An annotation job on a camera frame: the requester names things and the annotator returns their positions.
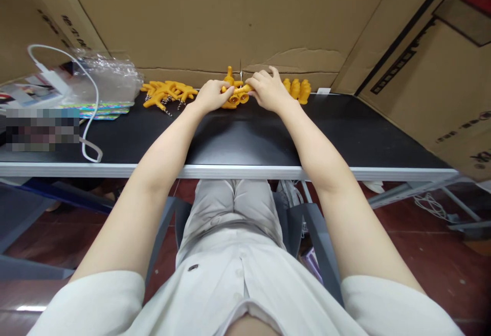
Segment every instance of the table leg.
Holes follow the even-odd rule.
[[[96,211],[99,213],[109,214],[114,207],[114,202],[99,197],[95,194],[75,188],[63,182],[48,184],[35,177],[16,186],[18,189],[33,192],[46,198],[55,199],[65,202],[69,205]]]

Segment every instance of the clear plastic bag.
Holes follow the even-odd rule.
[[[134,105],[143,84],[143,75],[128,58],[84,49],[72,49],[72,53],[96,82],[100,103],[116,102],[122,107]],[[92,82],[77,64],[74,63],[73,67],[73,76],[66,79],[72,91],[64,97],[62,104],[95,104],[96,92]]]

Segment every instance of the chair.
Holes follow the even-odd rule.
[[[319,207],[315,203],[304,203],[285,209],[280,194],[273,193],[273,198],[275,200],[276,210],[281,224],[281,231],[283,233],[283,243],[285,244],[286,250],[295,258],[297,257],[302,235],[303,217],[307,223],[307,228],[314,245],[324,287],[341,304],[341,306],[344,306],[343,298],[341,296],[341,280],[338,263],[336,261],[336,256],[334,255],[326,222]],[[179,198],[167,198],[164,213],[160,221],[159,231],[150,257],[149,270],[145,281],[146,284],[150,281],[153,266],[155,265],[157,255],[162,246],[162,242],[164,241],[173,213],[175,212],[175,237],[177,247],[179,248],[181,246],[181,241],[183,240],[184,227],[191,212],[191,207],[191,204],[184,202]]]

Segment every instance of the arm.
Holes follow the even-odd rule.
[[[326,136],[305,114],[281,83],[266,71],[246,81],[254,87],[259,105],[277,113],[292,136],[300,162],[317,191],[329,227],[341,278],[381,277],[423,289],[397,252],[352,174]]]
[[[208,81],[148,149],[70,281],[114,270],[146,277],[167,195],[184,165],[196,128],[205,114],[222,106],[234,91],[230,87],[221,94],[222,86],[229,84]]]

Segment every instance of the cardboard box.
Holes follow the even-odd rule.
[[[33,0],[44,5],[47,15],[64,33],[70,46],[107,51],[79,0]]]
[[[189,82],[193,72],[272,64],[324,87],[380,1],[80,0],[107,49],[126,52],[140,69],[178,70]]]
[[[469,3],[443,0],[360,98],[480,182],[491,178],[491,42],[485,30],[491,10],[476,11]]]
[[[33,0],[0,0],[0,85],[37,73],[27,53],[27,46],[42,43],[64,48],[64,36],[46,15],[42,6]],[[67,61],[62,54],[36,50],[35,55],[48,66]]]
[[[404,38],[423,5],[434,0],[382,0],[332,85],[336,93],[355,94],[398,36]]]

